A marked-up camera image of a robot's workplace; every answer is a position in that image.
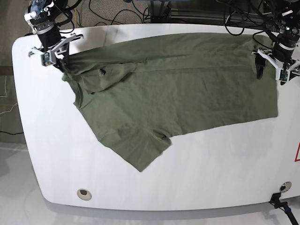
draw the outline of shirt sleeve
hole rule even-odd
[[[161,133],[129,129],[107,134],[100,142],[140,172],[171,145],[171,140]]]

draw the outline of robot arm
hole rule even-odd
[[[32,48],[29,56],[39,54],[43,66],[54,65],[63,70],[68,64],[69,43],[83,35],[73,33],[67,38],[61,36],[59,27],[67,23],[73,24],[71,10],[81,1],[78,0],[73,6],[66,8],[68,0],[35,0],[28,7],[24,19],[42,43],[40,48]],[[55,19],[60,14],[64,14],[67,19],[56,23]]]
[[[279,30],[277,37],[268,29],[265,30],[269,38],[275,43],[272,49],[258,49],[256,53],[257,78],[263,75],[265,61],[269,61],[276,69],[276,80],[281,84],[289,82],[299,76],[300,61],[293,60],[292,54],[300,38],[300,1],[299,0],[266,0],[271,9],[273,20],[263,15],[251,2],[251,8],[261,16],[266,23],[271,23]]]

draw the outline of wire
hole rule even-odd
[[[103,19],[103,20],[106,20],[106,21],[110,21],[110,22],[113,22],[113,23],[119,23],[119,24],[123,24],[122,22],[118,22],[118,21],[113,21],[113,20],[110,20],[110,19],[106,19],[100,15],[98,15],[97,13],[95,13],[91,8],[90,8],[90,3],[91,3],[91,0],[89,0],[89,10],[95,14],[96,16],[98,16],[99,18]]]
[[[8,76],[5,76],[5,82],[4,82],[4,91],[5,91],[5,95],[6,96],[0,96],[0,98],[7,98],[8,97],[8,93],[6,92],[6,79]]]
[[[269,202],[270,203],[270,202]],[[275,204],[272,204],[272,203],[270,203],[272,206],[274,206],[275,207]],[[278,209],[281,209],[283,212],[285,212],[285,210],[284,209],[282,209],[282,208],[278,208]]]
[[[69,8],[66,8],[65,10],[71,11],[72,9],[76,8],[80,4],[81,1],[82,0],[78,0],[74,5],[72,5]]]
[[[143,20],[143,22],[145,23],[145,20],[148,20],[148,19],[146,19],[147,18],[147,16],[149,16],[149,8],[147,7],[147,8],[145,8],[145,10],[144,10],[144,12],[143,12],[143,14],[142,14],[142,20]]]
[[[107,25],[105,22],[100,21],[100,22],[97,22],[93,27],[96,27],[99,23],[104,23],[104,25]]]
[[[76,25],[76,28],[77,28],[77,17],[76,17],[76,10],[74,9],[74,17],[75,17],[75,25]]]
[[[242,23],[243,23],[242,31],[241,31],[240,33],[238,33],[238,34],[231,33],[231,32],[229,31],[229,29],[227,28],[226,19],[225,19],[227,7],[225,7],[225,9],[224,9],[223,21],[224,21],[225,29],[227,30],[227,32],[228,32],[229,34],[231,34],[231,35],[233,35],[233,36],[240,36],[240,35],[242,35],[242,34],[244,33],[244,30],[245,30],[245,19],[244,19],[244,16],[243,16],[244,13],[243,13],[241,10],[238,10],[236,7],[230,5],[230,2],[232,2],[232,0],[229,0],[228,3],[222,2],[222,1],[220,1],[220,0],[216,0],[216,2],[221,3],[221,4],[224,4],[224,5],[226,5],[226,6],[230,7],[230,8],[233,8],[235,11],[237,11],[237,12],[239,13],[239,15],[240,15],[240,17],[241,17],[241,19],[242,19]]]
[[[13,108],[14,108],[15,106],[17,106],[17,105],[18,105],[18,103],[14,104],[14,105],[10,108],[10,110],[8,110],[8,111],[3,111],[3,112],[0,113],[0,115],[5,114],[5,113],[10,113],[10,112],[13,110]]]
[[[261,0],[261,2],[259,3],[259,5],[257,7],[258,9],[261,7],[262,3],[263,3],[263,0]]]
[[[30,35],[33,35],[33,33],[27,33],[27,34],[24,35],[24,37],[30,36]]]
[[[77,23],[77,25],[79,26],[79,27],[84,27],[84,26],[82,26],[82,24],[81,24],[81,17],[80,17],[80,13],[79,13],[79,11],[76,9],[76,11],[77,11],[77,14],[78,14],[78,18],[79,18],[79,20],[78,20],[78,22],[79,23]]]
[[[11,134],[11,133],[9,133],[9,132],[6,132],[6,131],[0,131],[0,133],[5,133],[5,134],[8,134],[8,135],[20,135],[20,134],[24,134],[24,132],[20,132],[20,133]]]
[[[136,14],[136,15],[140,18],[141,23],[143,23],[142,18],[141,18],[140,15],[138,15],[135,11],[132,11],[132,10],[130,10],[130,9],[122,9],[122,10],[119,11],[119,12],[116,14],[116,16],[113,18],[111,25],[113,24],[113,22],[114,22],[114,20],[117,18],[117,16],[118,16],[121,12],[124,12],[124,11],[133,12],[134,14]]]
[[[228,23],[228,20],[230,19],[230,17],[231,17],[233,14],[235,14],[235,13],[236,13],[236,11],[233,11],[231,14],[229,14],[229,15],[227,16],[227,19],[226,19],[226,21],[225,21],[225,24]]]
[[[273,48],[271,48],[271,47],[268,47],[268,46],[266,46],[266,45],[260,43],[258,40],[255,39],[255,35],[261,34],[261,33],[264,33],[264,32],[266,32],[266,30],[262,30],[262,31],[259,31],[259,32],[254,33],[254,34],[252,35],[253,40],[254,40],[256,43],[260,44],[261,46],[263,46],[263,47],[265,47],[265,48],[273,49]]]
[[[5,108],[7,106],[14,106],[14,105],[1,105],[0,108]]]
[[[81,15],[83,15],[83,4],[84,4],[84,2],[85,2],[85,0],[83,0],[82,4],[80,6],[80,14]],[[83,16],[80,17],[80,14],[79,14],[79,24],[82,25],[82,18],[83,18]]]
[[[63,12],[63,11],[62,11],[62,10],[61,10],[54,2],[53,2],[53,4],[56,6],[56,8],[57,8],[61,13],[63,13],[67,18],[69,18],[69,16],[68,16],[65,12]],[[75,25],[74,25],[73,21],[71,20],[70,22],[71,22],[71,24],[72,24],[72,26],[73,26],[72,30],[69,31],[69,32],[61,32],[61,31],[60,31],[61,34],[69,34],[69,33],[72,33],[72,32],[75,30]]]
[[[140,11],[140,10],[138,10],[138,8],[137,7],[135,7],[135,3],[133,2],[133,0],[131,1],[132,2],[132,4],[133,4],[133,7],[140,13],[140,14],[142,14],[143,15],[143,13]]]
[[[258,15],[257,13],[247,13],[249,15]],[[268,12],[268,13],[262,13],[263,15],[269,15],[269,14],[272,14],[272,12]]]

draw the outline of table surface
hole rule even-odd
[[[194,24],[130,24],[76,29],[84,39],[70,53],[165,34],[226,33]],[[252,34],[255,30],[245,30]],[[172,137],[172,146],[138,172],[99,143],[73,105],[62,73],[28,57],[36,35],[12,48],[15,85],[30,158],[44,198],[52,203],[116,210],[196,210],[267,202],[281,184],[283,198],[300,195],[300,78],[278,86],[279,116]],[[296,49],[294,58],[300,59]],[[92,194],[90,201],[77,190]]]
[[[270,204],[188,211],[101,210],[52,204],[39,190],[26,146],[0,143],[1,225],[290,225]],[[289,206],[300,219],[300,198]]]

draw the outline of green t-shirt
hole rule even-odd
[[[172,136],[277,117],[275,70],[256,79],[257,47],[249,35],[138,39],[71,55],[63,80],[97,139],[142,171]]]

